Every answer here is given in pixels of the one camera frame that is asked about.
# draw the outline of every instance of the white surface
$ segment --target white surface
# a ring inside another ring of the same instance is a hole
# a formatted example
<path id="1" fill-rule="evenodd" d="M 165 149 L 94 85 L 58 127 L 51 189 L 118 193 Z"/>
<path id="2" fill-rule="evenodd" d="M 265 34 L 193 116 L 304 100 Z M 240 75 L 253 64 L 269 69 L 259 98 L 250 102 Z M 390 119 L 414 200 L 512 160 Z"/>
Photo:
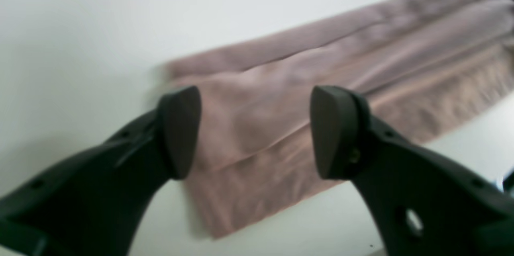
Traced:
<path id="1" fill-rule="evenodd" d="M 0 195 L 149 108 L 165 60 L 376 1 L 0 0 Z M 511 96 L 430 146 L 496 177 L 514 159 L 513 111 Z M 351 184 L 214 242 L 171 182 L 131 255 L 365 256 L 380 247 Z"/>

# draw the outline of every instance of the mounting hole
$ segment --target mounting hole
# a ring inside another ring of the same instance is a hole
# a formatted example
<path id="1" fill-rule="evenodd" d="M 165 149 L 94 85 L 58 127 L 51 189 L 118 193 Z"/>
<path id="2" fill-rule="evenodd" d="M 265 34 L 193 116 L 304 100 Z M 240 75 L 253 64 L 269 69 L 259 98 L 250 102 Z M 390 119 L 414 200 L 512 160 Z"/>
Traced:
<path id="1" fill-rule="evenodd" d="M 471 184 L 474 185 L 476 188 L 483 188 L 484 186 L 483 181 L 479 179 L 472 179 Z"/>
<path id="2" fill-rule="evenodd" d="M 419 240 L 423 236 L 423 221 L 413 209 L 409 208 L 398 208 L 397 210 L 397 221 L 400 228 L 404 230 L 412 240 Z"/>
<path id="3" fill-rule="evenodd" d="M 43 180 L 36 180 L 31 184 L 31 188 L 34 190 L 37 190 L 45 185 L 45 182 Z"/>

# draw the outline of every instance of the pink towel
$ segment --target pink towel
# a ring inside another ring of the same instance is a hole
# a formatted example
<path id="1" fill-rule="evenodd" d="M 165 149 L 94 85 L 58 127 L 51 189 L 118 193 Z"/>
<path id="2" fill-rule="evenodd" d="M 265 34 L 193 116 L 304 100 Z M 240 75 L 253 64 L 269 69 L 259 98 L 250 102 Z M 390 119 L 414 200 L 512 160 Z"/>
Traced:
<path id="1" fill-rule="evenodd" d="M 316 84 L 365 95 L 424 143 L 514 89 L 512 0 L 389 0 L 174 60 L 196 84 L 202 123 L 187 186 L 222 237 L 339 182 L 316 174 L 308 120 Z"/>

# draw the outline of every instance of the folded towel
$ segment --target folded towel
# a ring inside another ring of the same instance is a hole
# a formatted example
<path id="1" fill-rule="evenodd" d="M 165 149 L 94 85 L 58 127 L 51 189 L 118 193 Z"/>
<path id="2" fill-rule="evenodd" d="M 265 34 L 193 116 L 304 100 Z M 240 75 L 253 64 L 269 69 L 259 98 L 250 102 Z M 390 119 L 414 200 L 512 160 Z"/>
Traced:
<path id="1" fill-rule="evenodd" d="M 206 227 L 230 234 L 340 182 L 314 167 L 310 91 L 362 93 L 416 143 L 514 89 L 512 0 L 389 0 L 170 62 L 202 123 L 186 181 Z"/>

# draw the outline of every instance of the black plastic arm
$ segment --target black plastic arm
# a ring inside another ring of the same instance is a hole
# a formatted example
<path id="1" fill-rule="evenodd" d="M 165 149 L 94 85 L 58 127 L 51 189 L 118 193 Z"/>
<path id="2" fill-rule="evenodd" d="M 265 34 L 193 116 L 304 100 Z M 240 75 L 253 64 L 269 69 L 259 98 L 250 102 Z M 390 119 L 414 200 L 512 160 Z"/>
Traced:
<path id="1" fill-rule="evenodd" d="M 389 256 L 514 255 L 514 200 L 410 144 L 373 117 L 363 97 L 316 87 L 310 119 L 320 176 L 352 181 Z"/>
<path id="2" fill-rule="evenodd" d="M 0 244 L 30 256 L 125 256 L 154 193 L 191 167 L 200 93 L 185 87 L 101 145 L 0 201 Z"/>

